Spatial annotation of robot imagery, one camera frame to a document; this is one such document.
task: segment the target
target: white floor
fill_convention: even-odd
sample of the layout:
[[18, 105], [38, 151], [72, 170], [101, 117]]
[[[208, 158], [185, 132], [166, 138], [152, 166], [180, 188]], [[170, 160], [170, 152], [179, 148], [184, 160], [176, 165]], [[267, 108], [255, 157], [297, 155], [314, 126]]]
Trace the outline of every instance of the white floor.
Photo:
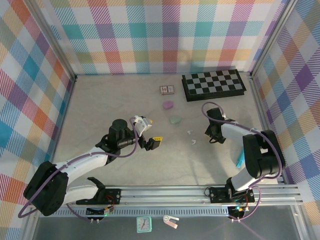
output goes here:
[[[80, 182], [96, 177], [106, 185], [225, 184], [227, 178], [239, 172], [236, 162], [242, 147], [232, 140], [209, 143], [210, 138], [204, 134], [209, 121], [201, 112], [206, 101], [187, 102], [181, 78], [181, 74], [79, 76], [54, 162], [89, 151], [108, 133], [113, 120], [128, 121], [139, 115], [153, 120], [144, 136], [162, 136], [161, 146], [148, 152], [138, 148], [133, 156], [95, 169], [82, 176]], [[246, 73], [241, 78], [247, 88], [243, 96], [217, 98], [213, 102], [223, 107], [227, 117], [261, 129]], [[159, 86], [163, 85], [174, 85], [175, 94], [160, 95]], [[162, 104], [168, 100], [174, 102], [174, 107], [165, 110]], [[177, 125], [169, 121], [174, 115], [182, 117]], [[121, 154], [132, 149], [129, 146]]]

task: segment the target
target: checkered wall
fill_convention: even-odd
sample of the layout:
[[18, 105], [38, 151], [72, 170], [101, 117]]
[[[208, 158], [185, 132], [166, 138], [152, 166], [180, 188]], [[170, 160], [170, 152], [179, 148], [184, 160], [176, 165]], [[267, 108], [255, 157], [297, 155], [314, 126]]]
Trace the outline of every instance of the checkered wall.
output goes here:
[[53, 152], [72, 83], [23, 0], [0, 6], [0, 240], [16, 240], [22, 193]]
[[37, 0], [78, 74], [247, 71], [285, 1]]
[[320, 237], [320, 0], [300, 0], [256, 83]]

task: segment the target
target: checkerboard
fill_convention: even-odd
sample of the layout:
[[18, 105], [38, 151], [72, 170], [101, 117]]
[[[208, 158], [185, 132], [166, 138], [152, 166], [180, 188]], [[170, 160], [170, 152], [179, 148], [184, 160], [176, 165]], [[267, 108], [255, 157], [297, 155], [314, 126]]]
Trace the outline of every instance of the checkerboard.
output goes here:
[[182, 75], [187, 102], [244, 95], [246, 87], [238, 70]]

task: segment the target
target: green object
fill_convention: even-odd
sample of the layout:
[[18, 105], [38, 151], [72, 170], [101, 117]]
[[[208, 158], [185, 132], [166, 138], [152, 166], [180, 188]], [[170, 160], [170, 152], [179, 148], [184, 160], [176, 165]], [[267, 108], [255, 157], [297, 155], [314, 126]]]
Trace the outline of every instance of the green object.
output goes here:
[[170, 117], [170, 123], [172, 124], [178, 124], [181, 121], [181, 117], [180, 116], [172, 116]]
[[149, 233], [152, 231], [152, 221], [150, 216], [138, 216], [136, 218], [136, 232]]

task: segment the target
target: clock face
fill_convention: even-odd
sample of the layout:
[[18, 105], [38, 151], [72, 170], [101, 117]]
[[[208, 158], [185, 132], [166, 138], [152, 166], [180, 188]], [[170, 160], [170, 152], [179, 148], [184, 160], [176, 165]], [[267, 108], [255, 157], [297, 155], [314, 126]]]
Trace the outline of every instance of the clock face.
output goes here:
[[136, 232], [148, 233], [152, 230], [152, 222], [150, 216], [139, 216], [136, 218]]

